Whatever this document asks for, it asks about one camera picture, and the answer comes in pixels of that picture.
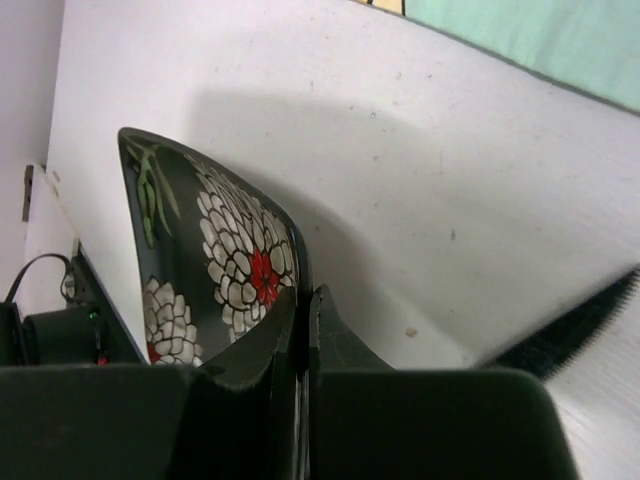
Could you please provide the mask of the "green cartoon placemat cloth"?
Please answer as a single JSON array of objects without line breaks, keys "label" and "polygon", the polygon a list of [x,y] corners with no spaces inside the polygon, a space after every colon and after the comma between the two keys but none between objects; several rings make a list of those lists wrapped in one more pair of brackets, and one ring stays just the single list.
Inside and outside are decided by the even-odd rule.
[{"label": "green cartoon placemat cloth", "polygon": [[639,110],[636,0],[376,1],[373,5],[599,99]]}]

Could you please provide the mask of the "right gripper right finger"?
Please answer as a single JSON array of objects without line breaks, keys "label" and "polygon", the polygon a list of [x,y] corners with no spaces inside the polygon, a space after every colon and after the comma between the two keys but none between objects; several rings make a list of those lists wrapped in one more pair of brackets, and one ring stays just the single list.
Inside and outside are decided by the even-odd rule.
[{"label": "right gripper right finger", "polygon": [[358,478],[376,433],[374,380],[392,368],[342,320],[328,285],[309,310],[308,456],[311,479]]}]

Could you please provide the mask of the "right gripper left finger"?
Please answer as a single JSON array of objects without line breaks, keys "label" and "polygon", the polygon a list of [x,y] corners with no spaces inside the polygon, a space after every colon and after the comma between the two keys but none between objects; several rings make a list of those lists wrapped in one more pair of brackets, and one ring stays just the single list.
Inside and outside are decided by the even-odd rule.
[{"label": "right gripper left finger", "polygon": [[296,463],[296,293],[193,372],[174,448],[177,479],[291,479]]}]

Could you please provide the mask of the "black floral square plate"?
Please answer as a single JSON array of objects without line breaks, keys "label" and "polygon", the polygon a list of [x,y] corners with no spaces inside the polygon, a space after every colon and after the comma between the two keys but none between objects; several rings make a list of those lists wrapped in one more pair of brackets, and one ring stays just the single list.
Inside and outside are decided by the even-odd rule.
[{"label": "black floral square plate", "polygon": [[259,324],[282,290],[311,293],[305,242],[278,203],[161,135],[123,127],[117,143],[150,364],[200,366]]}]

